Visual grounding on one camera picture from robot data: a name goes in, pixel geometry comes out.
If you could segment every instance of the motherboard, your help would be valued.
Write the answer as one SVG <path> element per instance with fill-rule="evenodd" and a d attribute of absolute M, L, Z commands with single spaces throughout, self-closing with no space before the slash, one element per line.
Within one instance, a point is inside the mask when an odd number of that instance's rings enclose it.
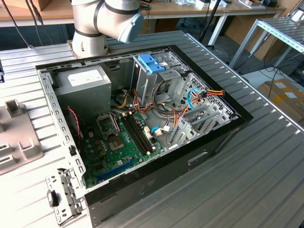
<path fill-rule="evenodd" d="M 163 152 L 141 114 L 104 114 L 81 132 L 85 183 L 91 188 Z"/>

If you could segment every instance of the table leg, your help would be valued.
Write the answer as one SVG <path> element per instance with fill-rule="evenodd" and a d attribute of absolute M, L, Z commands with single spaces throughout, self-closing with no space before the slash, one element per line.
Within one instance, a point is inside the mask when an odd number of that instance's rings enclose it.
<path fill-rule="evenodd" d="M 219 36 L 219 33 L 222 30 L 227 17 L 228 17 L 228 15 L 226 15 L 226 14 L 224 14 L 223 16 L 220 16 L 220 18 L 218 20 L 218 23 L 217 23 L 217 25 L 216 25 L 213 33 L 212 33 L 212 36 L 211 36 L 211 38 L 209 40 L 208 45 L 214 45 L 215 44 L 215 41 L 217 40 L 217 38 Z"/>
<path fill-rule="evenodd" d="M 243 51 L 245 50 L 245 47 L 247 46 L 247 44 L 249 43 L 252 35 L 254 34 L 254 32 L 257 29 L 257 22 L 258 19 L 256 19 L 255 23 L 253 24 L 253 26 L 251 27 L 251 29 L 249 30 L 247 36 L 245 37 L 243 43 L 241 44 L 241 46 L 239 47 L 239 49 L 237 50 L 236 54 L 234 55 L 233 59 L 231 60 L 229 66 L 231 68 L 233 68 L 235 66 L 235 64 L 237 63 L 238 59 L 241 57 Z"/>
<path fill-rule="evenodd" d="M 277 12 L 273 18 L 278 18 L 281 15 L 282 12 Z M 254 45 L 254 47 L 252 48 L 252 50 L 250 51 L 250 53 L 254 53 L 258 47 L 260 46 L 260 44 L 263 42 L 263 40 L 265 39 L 266 35 L 268 32 L 264 31 L 261 35 L 261 37 L 258 39 L 258 41 L 256 42 L 256 44 Z"/>
<path fill-rule="evenodd" d="M 284 52 L 284 54 L 279 58 L 279 60 L 275 63 L 275 67 L 277 67 L 283 59 L 287 56 L 287 54 L 290 52 L 290 50 L 293 49 L 292 47 L 288 47 L 287 50 Z"/>

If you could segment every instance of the desk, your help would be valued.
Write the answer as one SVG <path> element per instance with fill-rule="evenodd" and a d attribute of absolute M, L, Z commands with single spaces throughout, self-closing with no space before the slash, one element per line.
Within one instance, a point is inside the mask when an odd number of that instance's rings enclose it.
<path fill-rule="evenodd" d="M 224 150 L 201 166 L 113 216 L 103 228 L 299 227 L 304 218 L 303 129 L 225 63 L 181 31 L 108 39 L 115 53 L 177 45 L 244 106 L 252 122 Z M 0 176 L 0 227 L 57 228 L 45 177 L 68 166 L 35 65 L 74 59 L 67 44 L 1 51 L 6 82 L 0 105 L 18 99 L 29 111 L 44 157 Z M 89 228 L 83 211 L 66 228 Z"/>
<path fill-rule="evenodd" d="M 9 9 L 19 26 L 34 25 L 30 12 L 27 9 L 16 7 L 9 7 Z M 279 7 L 276 9 L 250 9 L 238 3 L 238 0 L 234 0 L 234 2 L 228 4 L 226 8 L 219 8 L 217 10 L 215 16 L 220 16 L 220 19 L 208 44 L 214 45 L 228 16 L 274 14 L 274 18 L 277 18 L 284 10 L 284 7 Z M 149 19 L 204 17 L 206 13 L 207 8 L 198 7 L 195 4 L 191 4 L 189 6 L 179 6 L 174 2 L 152 2 L 150 4 Z M 147 15 L 146 11 L 144 10 L 142 11 L 142 14 Z M 52 0 L 41 12 L 41 16 L 46 25 L 74 23 L 73 9 L 69 0 Z M 13 23 L 2 6 L 2 8 L 0 8 L 0 27 L 11 26 L 13 26 Z"/>

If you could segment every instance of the blue pcie slot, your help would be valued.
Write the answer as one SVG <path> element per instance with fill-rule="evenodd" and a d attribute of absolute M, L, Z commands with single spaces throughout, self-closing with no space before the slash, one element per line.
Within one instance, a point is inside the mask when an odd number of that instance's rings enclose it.
<path fill-rule="evenodd" d="M 121 166 L 119 166 L 119 167 L 113 169 L 112 171 L 106 172 L 106 173 L 104 173 L 104 174 L 98 176 L 98 177 L 97 177 L 97 180 L 98 180 L 98 181 L 101 181 L 101 180 L 107 179 L 107 178 L 110 177 L 110 176 L 113 176 L 113 175 L 115 175 L 115 174 L 117 174 L 117 173 L 119 173 L 119 172 L 121 172 L 121 171 L 123 171 L 123 170 L 125 170 L 125 169 L 128 169 L 129 167 L 132 166 L 132 163 L 133 163 L 134 160 L 135 160 L 135 159 L 132 159 L 131 161 L 127 162 L 126 164 L 121 165 Z"/>

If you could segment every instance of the ram slot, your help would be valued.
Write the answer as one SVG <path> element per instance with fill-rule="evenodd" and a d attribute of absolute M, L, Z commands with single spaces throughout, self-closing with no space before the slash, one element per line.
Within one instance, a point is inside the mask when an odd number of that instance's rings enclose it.
<path fill-rule="evenodd" d="M 123 117 L 122 122 L 127 131 L 131 135 L 141 154 L 144 156 L 147 152 L 152 152 L 152 147 L 148 140 L 145 138 L 135 120 L 131 116 Z"/>
<path fill-rule="evenodd" d="M 141 129 L 139 128 L 139 126 L 137 125 L 137 123 L 135 122 L 135 120 L 133 119 L 132 116 L 130 116 L 129 121 L 130 121 L 130 124 L 132 125 L 132 128 L 135 130 L 135 132 L 138 133 L 138 136 L 140 137 L 141 142 L 144 145 L 145 149 L 147 149 L 147 151 L 152 152 L 152 150 L 153 150 L 152 146 L 150 145 L 146 136 L 143 134 L 143 132 L 141 131 Z"/>

